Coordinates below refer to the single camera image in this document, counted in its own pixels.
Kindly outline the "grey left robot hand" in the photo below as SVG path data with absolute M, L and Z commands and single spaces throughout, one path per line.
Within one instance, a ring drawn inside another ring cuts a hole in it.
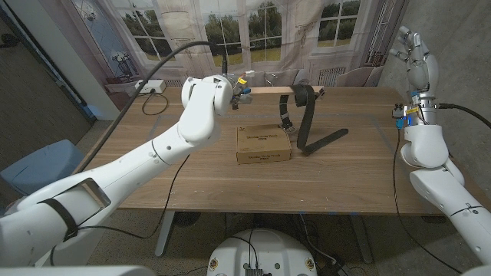
M 227 74 L 226 78 L 232 85 L 232 109 L 238 110 L 240 104 L 250 104 L 252 89 L 248 85 L 247 77 L 254 77 L 255 71 L 246 71 L 242 74 Z

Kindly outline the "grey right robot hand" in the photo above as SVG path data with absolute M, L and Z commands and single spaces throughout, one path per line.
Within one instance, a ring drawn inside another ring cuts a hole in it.
M 410 102 L 405 108 L 409 125 L 437 123 L 436 92 L 439 79 L 437 59 L 430 53 L 420 33 L 401 26 L 396 40 L 403 51 L 390 49 L 390 54 L 403 61 L 409 83 Z

